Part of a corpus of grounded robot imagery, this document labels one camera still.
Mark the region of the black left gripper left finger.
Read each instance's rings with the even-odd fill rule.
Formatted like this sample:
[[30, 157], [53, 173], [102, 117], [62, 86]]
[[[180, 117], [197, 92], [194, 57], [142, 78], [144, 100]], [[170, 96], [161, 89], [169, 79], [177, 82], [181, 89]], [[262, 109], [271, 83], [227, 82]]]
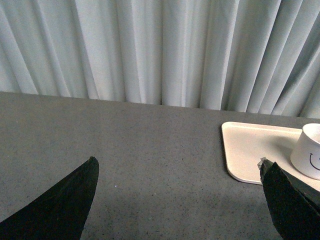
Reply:
[[99, 162], [90, 157], [0, 223], [2, 240], [79, 240], [96, 192]]

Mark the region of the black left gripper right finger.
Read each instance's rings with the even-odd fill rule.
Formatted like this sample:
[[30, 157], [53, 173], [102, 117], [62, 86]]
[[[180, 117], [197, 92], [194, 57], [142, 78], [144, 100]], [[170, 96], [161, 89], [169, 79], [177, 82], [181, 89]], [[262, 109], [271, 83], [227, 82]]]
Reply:
[[273, 225], [282, 239], [318, 240], [320, 192], [265, 157], [258, 168]]

